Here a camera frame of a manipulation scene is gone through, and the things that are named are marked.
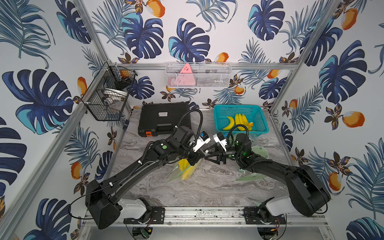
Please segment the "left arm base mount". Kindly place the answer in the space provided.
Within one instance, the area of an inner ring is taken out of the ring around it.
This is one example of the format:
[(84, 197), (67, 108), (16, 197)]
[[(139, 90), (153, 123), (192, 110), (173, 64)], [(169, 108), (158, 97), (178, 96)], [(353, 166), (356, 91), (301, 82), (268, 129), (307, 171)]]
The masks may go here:
[(162, 225), (165, 218), (165, 208), (163, 207), (150, 207), (138, 219), (127, 218), (123, 223), (127, 225)]

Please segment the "zip-top bag with bananas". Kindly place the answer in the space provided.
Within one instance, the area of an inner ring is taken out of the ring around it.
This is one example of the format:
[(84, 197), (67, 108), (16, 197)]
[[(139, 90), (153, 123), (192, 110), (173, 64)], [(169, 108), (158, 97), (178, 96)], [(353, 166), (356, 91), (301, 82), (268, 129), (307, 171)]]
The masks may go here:
[(168, 177), (168, 183), (190, 179), (201, 161), (202, 160), (199, 160), (195, 165), (191, 166), (187, 159), (180, 160), (171, 171)]

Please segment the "yellow single banana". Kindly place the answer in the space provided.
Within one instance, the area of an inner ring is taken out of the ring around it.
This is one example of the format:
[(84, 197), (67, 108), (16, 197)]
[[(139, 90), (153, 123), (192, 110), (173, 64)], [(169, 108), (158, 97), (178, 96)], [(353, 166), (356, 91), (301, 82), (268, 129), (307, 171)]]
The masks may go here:
[(230, 131), (232, 127), (235, 125), (235, 120), (233, 117), (227, 117), (227, 118), (230, 122), (226, 127), (223, 128), (223, 131)]

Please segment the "yellow bananas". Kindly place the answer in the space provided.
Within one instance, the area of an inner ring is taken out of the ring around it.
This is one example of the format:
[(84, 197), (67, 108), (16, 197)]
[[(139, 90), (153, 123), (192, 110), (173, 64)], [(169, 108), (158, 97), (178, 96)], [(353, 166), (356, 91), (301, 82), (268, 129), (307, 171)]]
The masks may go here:
[(182, 181), (188, 180), (193, 175), (194, 171), (199, 166), (199, 164), (200, 161), (191, 166), (187, 159), (180, 160), (178, 166), (181, 171)]

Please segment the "yellow banana from bag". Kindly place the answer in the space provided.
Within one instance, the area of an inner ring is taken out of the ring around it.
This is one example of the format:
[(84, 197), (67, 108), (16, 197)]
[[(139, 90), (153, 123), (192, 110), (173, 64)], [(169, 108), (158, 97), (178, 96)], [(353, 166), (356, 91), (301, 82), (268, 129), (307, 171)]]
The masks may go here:
[(249, 123), (248, 119), (246, 118), (246, 116), (242, 115), (242, 114), (236, 114), (235, 115), (235, 124), (236, 125), (244, 125), (244, 126), (246, 126), (246, 127), (237, 127), (237, 129), (239, 131), (245, 131), (246, 129), (251, 131), (253, 126), (254, 126), (254, 123), (252, 123), (252, 122)]

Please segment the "zip-top bag green print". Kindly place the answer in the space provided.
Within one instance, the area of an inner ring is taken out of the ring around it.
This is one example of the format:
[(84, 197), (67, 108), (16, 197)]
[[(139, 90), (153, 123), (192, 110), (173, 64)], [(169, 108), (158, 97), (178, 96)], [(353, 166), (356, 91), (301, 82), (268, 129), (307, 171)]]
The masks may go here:
[(269, 158), (268, 152), (264, 147), (253, 146), (253, 142), (252, 151), (255, 153), (255, 162), (253, 164), (238, 164), (236, 162), (239, 165), (238, 175), (236, 178), (237, 182), (261, 180), (265, 178), (264, 175), (256, 173), (255, 167), (257, 163), (261, 163), (265, 159)]

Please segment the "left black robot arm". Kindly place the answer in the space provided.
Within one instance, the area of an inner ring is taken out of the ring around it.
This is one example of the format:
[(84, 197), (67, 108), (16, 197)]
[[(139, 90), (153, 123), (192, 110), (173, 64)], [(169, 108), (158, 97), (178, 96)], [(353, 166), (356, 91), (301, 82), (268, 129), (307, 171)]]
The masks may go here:
[(167, 139), (149, 142), (143, 155), (118, 174), (102, 182), (91, 181), (85, 205), (98, 229), (109, 227), (119, 218), (126, 209), (119, 203), (121, 198), (144, 177), (177, 159), (186, 159), (191, 166), (195, 165), (205, 156), (201, 147), (209, 141), (206, 132), (196, 137), (191, 129), (178, 127)]

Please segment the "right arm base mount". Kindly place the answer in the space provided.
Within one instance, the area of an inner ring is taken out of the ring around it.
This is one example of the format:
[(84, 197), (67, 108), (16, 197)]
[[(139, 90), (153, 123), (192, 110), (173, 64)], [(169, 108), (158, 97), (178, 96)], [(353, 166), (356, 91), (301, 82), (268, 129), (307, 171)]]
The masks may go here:
[(285, 225), (285, 215), (273, 216), (266, 207), (245, 207), (243, 217), (247, 225)]

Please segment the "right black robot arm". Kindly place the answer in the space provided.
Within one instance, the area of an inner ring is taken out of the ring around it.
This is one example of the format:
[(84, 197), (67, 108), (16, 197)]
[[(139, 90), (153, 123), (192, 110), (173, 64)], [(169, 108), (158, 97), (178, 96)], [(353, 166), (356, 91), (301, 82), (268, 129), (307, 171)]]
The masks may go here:
[(311, 217), (320, 214), (322, 207), (328, 206), (331, 196), (311, 167), (289, 166), (254, 153), (252, 142), (246, 134), (238, 134), (229, 139), (217, 133), (213, 139), (215, 145), (212, 148), (215, 151), (207, 149), (207, 161), (224, 164), (227, 159), (234, 160), (242, 170), (267, 176), (287, 187), (287, 197), (272, 197), (260, 204), (257, 213), (259, 218), (289, 213)]

